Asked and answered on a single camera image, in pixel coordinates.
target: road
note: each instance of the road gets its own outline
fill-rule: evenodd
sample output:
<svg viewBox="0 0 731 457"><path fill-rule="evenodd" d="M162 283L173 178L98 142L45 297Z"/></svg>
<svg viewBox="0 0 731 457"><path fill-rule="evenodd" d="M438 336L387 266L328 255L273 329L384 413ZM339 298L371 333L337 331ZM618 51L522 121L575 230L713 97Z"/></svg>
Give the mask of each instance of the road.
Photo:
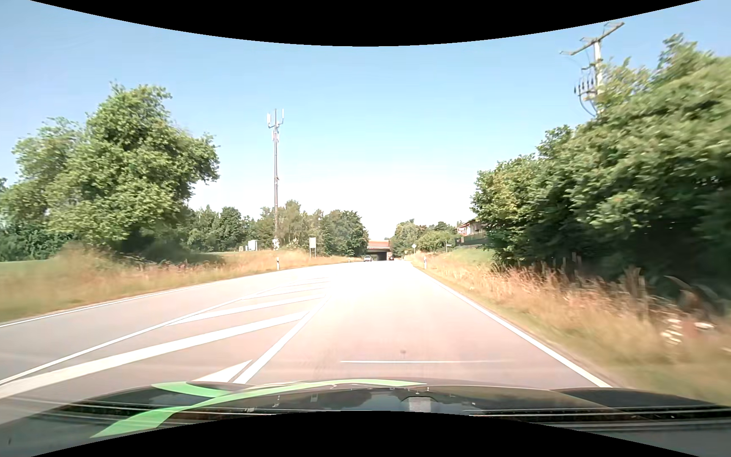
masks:
<svg viewBox="0 0 731 457"><path fill-rule="evenodd" d="M14 399L363 377L606 386L404 261L247 276L0 326L0 423L33 412Z"/></svg>

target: overpass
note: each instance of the overpass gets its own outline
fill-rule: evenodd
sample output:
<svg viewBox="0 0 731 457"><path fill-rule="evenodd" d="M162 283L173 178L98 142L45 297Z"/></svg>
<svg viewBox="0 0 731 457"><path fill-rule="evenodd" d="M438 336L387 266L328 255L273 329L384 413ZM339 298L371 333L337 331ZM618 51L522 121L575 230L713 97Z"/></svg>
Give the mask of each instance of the overpass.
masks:
<svg viewBox="0 0 731 457"><path fill-rule="evenodd" d="M381 242L369 240L365 253L374 260L388 260L388 257L391 256L391 243L388 240Z"/></svg>

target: car hood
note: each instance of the car hood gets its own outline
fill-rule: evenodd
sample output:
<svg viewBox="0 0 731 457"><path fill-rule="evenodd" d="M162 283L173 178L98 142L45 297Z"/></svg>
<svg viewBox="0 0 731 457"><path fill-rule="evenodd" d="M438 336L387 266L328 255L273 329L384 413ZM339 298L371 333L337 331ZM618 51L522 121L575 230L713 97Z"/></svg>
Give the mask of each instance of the car hood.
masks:
<svg viewBox="0 0 731 457"><path fill-rule="evenodd" d="M35 455L204 421L321 410L438 412L544 424L731 417L731 407L633 389L546 390L432 378L267 385L184 381L57 405L0 425L0 455Z"/></svg>

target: utility pole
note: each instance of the utility pole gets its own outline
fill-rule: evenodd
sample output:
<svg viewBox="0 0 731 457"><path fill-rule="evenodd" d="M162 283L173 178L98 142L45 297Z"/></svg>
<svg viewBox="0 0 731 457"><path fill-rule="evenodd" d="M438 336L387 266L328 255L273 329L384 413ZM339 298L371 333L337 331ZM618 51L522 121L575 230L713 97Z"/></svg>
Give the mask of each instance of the utility pole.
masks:
<svg viewBox="0 0 731 457"><path fill-rule="evenodd" d="M583 99L585 99L587 102L591 102L591 105L597 112L602 111L602 109L596 108L594 102L596 101L597 95L599 95L600 91L602 90L604 83L603 72L602 69L599 67L603 63L601 43L606 36L614 33L617 28L622 27L623 25L624 22L607 23L605 24L605 28L607 30L605 30L602 35L596 36L594 38L583 38L581 41L584 41L585 45L580 49L561 52L561 54L563 55L576 55L577 53L582 52L589 47L594 47L594 61L589 63L588 67L583 68L583 70L593 69L593 80L588 80L581 77L580 84L578 84L577 87L574 88L574 94L576 94L577 97L580 98L581 105L583 104Z"/></svg>
<svg viewBox="0 0 731 457"><path fill-rule="evenodd" d="M272 129L272 146L273 146L273 175L275 178L275 206L273 206L273 248L278 250L278 140L279 133L278 129L283 124L283 108L281 108L281 122L278 121L278 109L276 108L274 115L270 119L269 113L267 113L267 127Z"/></svg>

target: tall grass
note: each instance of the tall grass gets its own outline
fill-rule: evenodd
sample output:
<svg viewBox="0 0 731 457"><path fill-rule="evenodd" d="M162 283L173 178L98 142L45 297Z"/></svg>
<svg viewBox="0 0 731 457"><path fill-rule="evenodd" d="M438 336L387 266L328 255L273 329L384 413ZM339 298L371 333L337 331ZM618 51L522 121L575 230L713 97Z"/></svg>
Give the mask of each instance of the tall grass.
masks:
<svg viewBox="0 0 731 457"><path fill-rule="evenodd" d="M158 290L219 281L280 268L346 262L301 251L201 254L199 264L153 264L70 246L48 260L0 263L0 322Z"/></svg>
<svg viewBox="0 0 731 457"><path fill-rule="evenodd" d="M409 259L422 267L424 255ZM499 270L488 257L475 261L476 254L458 251L426 256L426 273L615 384L731 405L731 315L700 323L647 294L638 271L605 283L553 270Z"/></svg>

